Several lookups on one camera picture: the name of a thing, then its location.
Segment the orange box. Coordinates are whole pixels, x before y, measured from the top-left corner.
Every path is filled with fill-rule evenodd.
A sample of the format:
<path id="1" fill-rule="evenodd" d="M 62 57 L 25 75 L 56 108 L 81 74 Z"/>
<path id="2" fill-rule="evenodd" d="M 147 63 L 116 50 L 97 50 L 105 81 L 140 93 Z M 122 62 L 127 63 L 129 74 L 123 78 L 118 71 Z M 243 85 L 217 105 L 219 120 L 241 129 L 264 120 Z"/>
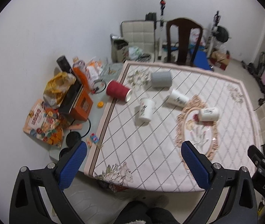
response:
<path id="1" fill-rule="evenodd" d="M 92 105 L 93 101 L 84 87 L 80 84 L 73 84 L 62 100 L 58 112 L 75 120 L 86 121 Z"/>

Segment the colourful snack bag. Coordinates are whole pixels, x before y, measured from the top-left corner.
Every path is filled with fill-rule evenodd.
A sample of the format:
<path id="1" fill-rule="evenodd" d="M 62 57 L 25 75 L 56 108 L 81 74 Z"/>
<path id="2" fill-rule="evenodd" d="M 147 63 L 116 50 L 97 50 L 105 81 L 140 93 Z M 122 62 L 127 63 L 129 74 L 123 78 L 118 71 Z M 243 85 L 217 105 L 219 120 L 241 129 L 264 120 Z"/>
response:
<path id="1" fill-rule="evenodd" d="M 61 148 L 65 138 L 64 130 L 69 126 L 68 119 L 57 109 L 38 99 L 26 118 L 23 131 L 44 143 Z"/>

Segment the grey ribbed cup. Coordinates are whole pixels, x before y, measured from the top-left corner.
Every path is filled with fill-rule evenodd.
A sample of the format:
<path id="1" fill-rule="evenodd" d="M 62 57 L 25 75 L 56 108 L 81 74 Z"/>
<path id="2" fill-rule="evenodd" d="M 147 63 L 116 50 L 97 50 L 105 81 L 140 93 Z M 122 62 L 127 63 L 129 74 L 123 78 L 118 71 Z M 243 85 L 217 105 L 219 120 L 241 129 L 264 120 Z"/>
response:
<path id="1" fill-rule="evenodd" d="M 170 88 L 172 75 L 170 71 L 151 73 L 151 85 L 154 88 Z"/>

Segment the black gift box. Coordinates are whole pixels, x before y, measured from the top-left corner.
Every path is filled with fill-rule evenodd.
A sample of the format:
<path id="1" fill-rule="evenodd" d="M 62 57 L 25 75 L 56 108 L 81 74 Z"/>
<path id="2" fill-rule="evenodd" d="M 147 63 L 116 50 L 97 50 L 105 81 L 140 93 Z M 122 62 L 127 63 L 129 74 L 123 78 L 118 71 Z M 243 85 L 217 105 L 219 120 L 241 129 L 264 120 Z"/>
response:
<path id="1" fill-rule="evenodd" d="M 111 59 L 113 63 L 124 63 L 129 59 L 129 43 L 123 37 L 111 34 Z"/>

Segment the red ribbed paper cup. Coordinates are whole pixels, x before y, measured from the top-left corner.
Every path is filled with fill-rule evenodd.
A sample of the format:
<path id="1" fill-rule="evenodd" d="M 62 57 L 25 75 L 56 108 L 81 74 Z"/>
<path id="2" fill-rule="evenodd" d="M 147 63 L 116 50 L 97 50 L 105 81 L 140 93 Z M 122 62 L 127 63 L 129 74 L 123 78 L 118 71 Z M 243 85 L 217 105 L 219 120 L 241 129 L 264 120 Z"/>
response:
<path id="1" fill-rule="evenodd" d="M 132 89 L 112 80 L 107 85 L 106 94 L 127 103 L 131 99 Z"/>

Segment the cardboard box on floor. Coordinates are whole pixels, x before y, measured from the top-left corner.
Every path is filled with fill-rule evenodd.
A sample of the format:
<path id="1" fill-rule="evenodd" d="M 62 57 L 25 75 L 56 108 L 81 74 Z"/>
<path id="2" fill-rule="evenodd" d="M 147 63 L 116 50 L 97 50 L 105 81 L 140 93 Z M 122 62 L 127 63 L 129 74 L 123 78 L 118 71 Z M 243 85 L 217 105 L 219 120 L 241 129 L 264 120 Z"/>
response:
<path id="1" fill-rule="evenodd" d="M 214 66 L 225 71 L 230 62 L 230 53 L 222 54 L 219 51 L 213 51 L 209 60 Z"/>

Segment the white padded chair back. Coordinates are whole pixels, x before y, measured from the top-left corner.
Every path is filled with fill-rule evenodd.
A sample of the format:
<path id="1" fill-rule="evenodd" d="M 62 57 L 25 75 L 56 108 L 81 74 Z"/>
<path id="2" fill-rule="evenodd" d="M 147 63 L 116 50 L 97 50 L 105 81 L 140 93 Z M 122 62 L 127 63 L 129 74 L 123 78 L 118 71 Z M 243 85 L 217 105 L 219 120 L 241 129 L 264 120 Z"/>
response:
<path id="1" fill-rule="evenodd" d="M 120 25 L 121 36 L 130 47 L 135 46 L 144 53 L 150 54 L 150 62 L 155 61 L 155 26 L 153 21 L 132 20 L 123 21 Z"/>

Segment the black round lid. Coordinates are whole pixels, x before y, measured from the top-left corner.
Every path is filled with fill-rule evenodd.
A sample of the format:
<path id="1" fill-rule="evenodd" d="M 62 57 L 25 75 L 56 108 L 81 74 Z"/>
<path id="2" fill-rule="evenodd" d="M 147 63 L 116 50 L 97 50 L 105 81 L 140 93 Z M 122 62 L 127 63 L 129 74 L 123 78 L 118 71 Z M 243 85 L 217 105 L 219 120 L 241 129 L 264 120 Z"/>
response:
<path id="1" fill-rule="evenodd" d="M 66 136 L 66 145 L 68 148 L 73 148 L 77 142 L 81 141 L 81 135 L 77 131 L 71 131 L 69 134 Z"/>

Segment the white red plastic bag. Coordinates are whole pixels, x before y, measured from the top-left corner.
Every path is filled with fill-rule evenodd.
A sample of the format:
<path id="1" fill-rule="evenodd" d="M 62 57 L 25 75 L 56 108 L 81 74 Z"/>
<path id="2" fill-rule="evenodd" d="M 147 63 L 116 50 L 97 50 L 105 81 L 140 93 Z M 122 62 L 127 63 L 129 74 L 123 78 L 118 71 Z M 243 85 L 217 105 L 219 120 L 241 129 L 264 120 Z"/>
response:
<path id="1" fill-rule="evenodd" d="M 189 37 L 189 44 L 191 46 L 195 46 L 198 42 L 200 35 L 200 29 L 199 28 L 193 28 L 190 31 L 190 37 Z M 206 40 L 204 38 L 204 35 L 202 35 L 199 46 L 205 47 L 206 46 Z"/>

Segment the yellow plastic bag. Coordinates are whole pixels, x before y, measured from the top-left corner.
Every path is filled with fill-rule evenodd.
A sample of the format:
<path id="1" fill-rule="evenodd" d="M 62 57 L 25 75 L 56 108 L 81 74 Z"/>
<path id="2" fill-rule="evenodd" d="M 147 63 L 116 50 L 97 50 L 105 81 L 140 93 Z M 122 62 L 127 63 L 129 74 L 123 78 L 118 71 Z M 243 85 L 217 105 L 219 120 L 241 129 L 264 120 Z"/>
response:
<path id="1" fill-rule="evenodd" d="M 69 88 L 76 82 L 76 77 L 71 73 L 59 72 L 51 78 L 44 89 L 43 99 L 51 108 L 60 107 Z"/>

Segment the dark wooden chair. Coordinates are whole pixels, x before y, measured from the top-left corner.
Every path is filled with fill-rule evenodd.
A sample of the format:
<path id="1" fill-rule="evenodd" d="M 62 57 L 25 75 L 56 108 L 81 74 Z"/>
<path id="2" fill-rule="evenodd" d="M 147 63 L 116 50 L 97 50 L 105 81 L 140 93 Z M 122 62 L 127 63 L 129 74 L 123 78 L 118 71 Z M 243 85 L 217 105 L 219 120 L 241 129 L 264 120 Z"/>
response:
<path id="1" fill-rule="evenodd" d="M 174 20 L 167 21 L 166 23 L 166 35 L 167 35 L 167 63 L 171 63 L 171 36 L 170 29 L 172 26 L 178 28 L 179 36 L 179 46 L 178 46 L 178 56 L 177 65 L 187 65 L 187 56 L 189 52 L 189 38 L 192 29 L 199 29 L 199 37 L 197 39 L 196 45 L 193 49 L 193 53 L 189 60 L 188 65 L 194 67 L 194 60 L 200 45 L 200 41 L 203 35 L 203 27 L 196 23 L 195 21 L 188 18 L 176 18 Z"/>

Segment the small yellow cap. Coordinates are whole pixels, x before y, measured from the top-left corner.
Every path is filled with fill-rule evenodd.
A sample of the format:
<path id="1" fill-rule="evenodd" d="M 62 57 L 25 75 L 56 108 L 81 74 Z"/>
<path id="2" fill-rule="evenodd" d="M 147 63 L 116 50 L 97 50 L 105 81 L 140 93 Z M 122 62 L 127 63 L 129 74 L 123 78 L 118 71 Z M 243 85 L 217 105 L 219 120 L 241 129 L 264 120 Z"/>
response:
<path id="1" fill-rule="evenodd" d="M 104 106 L 104 102 L 103 101 L 98 102 L 98 104 L 97 104 L 98 108 L 102 108 L 103 106 Z"/>

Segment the white paper cup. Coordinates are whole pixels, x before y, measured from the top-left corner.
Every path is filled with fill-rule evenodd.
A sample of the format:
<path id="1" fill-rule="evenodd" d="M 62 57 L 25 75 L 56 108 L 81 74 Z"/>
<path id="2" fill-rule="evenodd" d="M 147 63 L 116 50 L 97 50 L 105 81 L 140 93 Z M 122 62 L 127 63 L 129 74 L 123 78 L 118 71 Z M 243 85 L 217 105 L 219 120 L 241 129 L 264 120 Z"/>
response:
<path id="1" fill-rule="evenodd" d="M 216 107 L 203 108 L 199 110 L 198 119 L 202 122 L 218 121 L 220 117 L 219 109 Z"/>
<path id="2" fill-rule="evenodd" d="M 149 123 L 153 117 L 155 102 L 151 98 L 142 98 L 140 100 L 139 120 Z"/>
<path id="3" fill-rule="evenodd" d="M 186 95 L 183 95 L 178 90 L 172 89 L 166 102 L 183 108 L 187 105 L 189 100 L 190 99 Z"/>

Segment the black bottle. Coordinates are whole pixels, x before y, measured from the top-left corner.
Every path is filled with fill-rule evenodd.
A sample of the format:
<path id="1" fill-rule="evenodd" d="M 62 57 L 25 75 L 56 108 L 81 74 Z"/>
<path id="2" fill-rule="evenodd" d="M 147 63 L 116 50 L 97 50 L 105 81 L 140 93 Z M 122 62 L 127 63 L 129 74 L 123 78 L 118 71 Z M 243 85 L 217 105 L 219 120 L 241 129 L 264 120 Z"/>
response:
<path id="1" fill-rule="evenodd" d="M 70 66 L 68 60 L 66 59 L 65 55 L 62 55 L 60 56 L 57 60 L 56 60 L 57 64 L 59 65 L 61 71 L 63 72 L 67 72 L 67 73 L 70 73 L 72 74 L 75 78 L 76 78 L 76 81 L 80 83 L 79 81 L 79 78 L 75 75 L 75 73 L 73 72 L 73 69 L 72 67 Z"/>

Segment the floral diamond pattern tablecloth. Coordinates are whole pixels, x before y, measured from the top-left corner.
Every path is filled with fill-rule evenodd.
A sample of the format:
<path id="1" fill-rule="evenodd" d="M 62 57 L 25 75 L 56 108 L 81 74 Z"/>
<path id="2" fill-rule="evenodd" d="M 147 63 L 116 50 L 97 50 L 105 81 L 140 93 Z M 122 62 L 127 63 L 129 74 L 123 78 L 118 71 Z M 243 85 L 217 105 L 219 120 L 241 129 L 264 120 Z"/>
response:
<path id="1" fill-rule="evenodd" d="M 154 88 L 151 73 L 170 71 L 172 86 Z M 123 103 L 109 99 L 96 131 L 99 142 L 90 149 L 83 172 L 123 187 L 159 192 L 199 191 L 181 155 L 181 143 L 224 168 L 256 170 L 249 146 L 260 146 L 253 106 L 244 84 L 202 69 L 167 63 L 128 61 L 118 78 L 132 88 Z M 190 100 L 183 108 L 166 102 L 172 89 Z M 140 100 L 155 102 L 149 123 L 139 120 Z M 216 107 L 218 121 L 202 122 L 199 110 Z"/>

